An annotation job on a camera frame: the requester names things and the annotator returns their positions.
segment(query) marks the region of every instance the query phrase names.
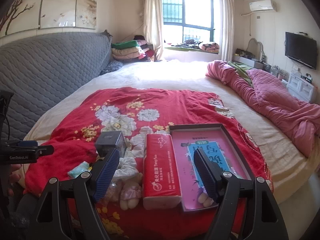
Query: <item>gray quilted cover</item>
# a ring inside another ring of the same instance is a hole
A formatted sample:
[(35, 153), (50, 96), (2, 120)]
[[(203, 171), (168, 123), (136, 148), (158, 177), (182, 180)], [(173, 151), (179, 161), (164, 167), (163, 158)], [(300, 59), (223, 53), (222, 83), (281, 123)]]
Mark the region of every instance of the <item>gray quilted cover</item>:
[[(10, 138), (23, 139), (50, 108), (106, 68), (107, 33), (53, 33), (0, 47), (0, 90), (14, 92), (7, 117)], [(2, 138), (7, 138), (3, 125)]]

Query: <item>pink quilt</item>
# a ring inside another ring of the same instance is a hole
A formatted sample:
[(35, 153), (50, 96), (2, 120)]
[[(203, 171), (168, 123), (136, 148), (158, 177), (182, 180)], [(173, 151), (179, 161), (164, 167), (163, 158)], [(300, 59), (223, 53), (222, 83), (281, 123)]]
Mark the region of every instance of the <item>pink quilt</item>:
[(221, 80), (237, 92), (256, 112), (270, 119), (297, 149), (309, 157), (314, 136), (320, 132), (320, 106), (300, 101), (289, 94), (281, 81), (263, 70), (248, 70), (253, 87), (226, 62), (208, 63), (207, 76)]

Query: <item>curtain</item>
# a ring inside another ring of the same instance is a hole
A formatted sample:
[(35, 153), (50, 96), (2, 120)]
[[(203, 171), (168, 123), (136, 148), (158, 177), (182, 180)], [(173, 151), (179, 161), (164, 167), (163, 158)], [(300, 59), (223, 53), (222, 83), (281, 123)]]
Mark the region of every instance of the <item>curtain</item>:
[(233, 54), (233, 38), (235, 32), (234, 14), (235, 0), (220, 0), (222, 5), (222, 45), (221, 45), (221, 60), (232, 60)]
[(153, 44), (157, 60), (161, 59), (163, 53), (162, 25), (162, 0), (146, 0), (143, 19), (144, 36), (147, 42)]

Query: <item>red tissue package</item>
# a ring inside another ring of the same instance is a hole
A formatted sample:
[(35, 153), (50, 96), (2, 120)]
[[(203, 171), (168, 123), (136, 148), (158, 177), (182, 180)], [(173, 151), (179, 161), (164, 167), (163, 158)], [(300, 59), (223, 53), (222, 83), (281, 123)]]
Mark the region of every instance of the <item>red tissue package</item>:
[(143, 206), (145, 209), (174, 208), (181, 201), (176, 160), (169, 134), (147, 134), (143, 162)]

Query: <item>white wall-mounted air conditioner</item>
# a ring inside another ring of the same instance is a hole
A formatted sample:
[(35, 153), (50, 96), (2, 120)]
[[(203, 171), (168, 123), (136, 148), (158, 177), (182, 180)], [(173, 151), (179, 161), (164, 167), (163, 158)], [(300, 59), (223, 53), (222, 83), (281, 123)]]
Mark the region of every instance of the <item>white wall-mounted air conditioner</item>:
[(252, 12), (256, 11), (271, 11), (276, 12), (277, 6), (276, 3), (272, 0), (263, 0), (258, 2), (251, 2), (250, 4), (250, 10)]

